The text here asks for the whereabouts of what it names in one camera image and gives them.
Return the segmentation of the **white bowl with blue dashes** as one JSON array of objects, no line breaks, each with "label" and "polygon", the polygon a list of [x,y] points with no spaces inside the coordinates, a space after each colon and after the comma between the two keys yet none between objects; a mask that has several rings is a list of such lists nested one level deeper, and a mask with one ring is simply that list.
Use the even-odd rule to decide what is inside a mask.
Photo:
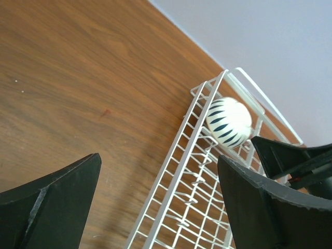
[{"label": "white bowl with blue dashes", "polygon": [[244,104],[234,98],[223,97],[212,101],[206,124],[222,147],[233,149],[249,139],[252,117]]}]

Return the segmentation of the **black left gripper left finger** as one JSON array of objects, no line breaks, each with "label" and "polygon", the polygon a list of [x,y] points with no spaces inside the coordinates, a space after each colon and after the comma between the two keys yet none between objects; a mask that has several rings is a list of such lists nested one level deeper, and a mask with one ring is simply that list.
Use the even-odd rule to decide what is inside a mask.
[{"label": "black left gripper left finger", "polygon": [[1,193],[1,248],[79,248],[101,170],[98,153]]}]

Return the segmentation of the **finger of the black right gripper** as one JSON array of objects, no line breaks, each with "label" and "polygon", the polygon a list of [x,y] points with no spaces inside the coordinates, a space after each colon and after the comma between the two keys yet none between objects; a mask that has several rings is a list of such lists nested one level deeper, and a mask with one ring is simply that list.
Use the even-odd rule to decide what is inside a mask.
[{"label": "finger of the black right gripper", "polygon": [[283,142],[255,136],[251,139],[259,156],[266,176],[278,179],[290,174],[298,178],[301,173],[310,170],[331,159],[331,144],[318,147],[297,147]]}]

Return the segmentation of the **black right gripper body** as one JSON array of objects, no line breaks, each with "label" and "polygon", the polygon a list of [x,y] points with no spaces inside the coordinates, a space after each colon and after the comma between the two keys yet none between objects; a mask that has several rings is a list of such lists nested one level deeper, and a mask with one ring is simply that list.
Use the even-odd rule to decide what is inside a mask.
[{"label": "black right gripper body", "polygon": [[305,188],[310,195],[331,200],[331,166],[325,165],[307,175],[291,178],[287,186],[295,190]]}]

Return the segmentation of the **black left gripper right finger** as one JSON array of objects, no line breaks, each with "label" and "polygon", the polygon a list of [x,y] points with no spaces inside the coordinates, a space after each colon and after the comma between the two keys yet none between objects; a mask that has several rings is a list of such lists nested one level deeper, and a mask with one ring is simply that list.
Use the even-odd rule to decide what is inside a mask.
[{"label": "black left gripper right finger", "polygon": [[218,177],[236,248],[331,248],[331,200],[221,155]]}]

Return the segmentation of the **white wire dish rack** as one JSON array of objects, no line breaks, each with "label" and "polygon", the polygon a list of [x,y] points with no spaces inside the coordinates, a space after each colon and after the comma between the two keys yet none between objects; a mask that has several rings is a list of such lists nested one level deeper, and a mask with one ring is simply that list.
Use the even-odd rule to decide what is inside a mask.
[{"label": "white wire dish rack", "polygon": [[213,100],[232,96],[253,119],[252,135],[302,146],[276,106],[240,67],[190,91],[193,99],[127,238],[125,248],[235,248],[217,173],[220,155],[263,174],[250,141],[221,147],[205,119]]}]

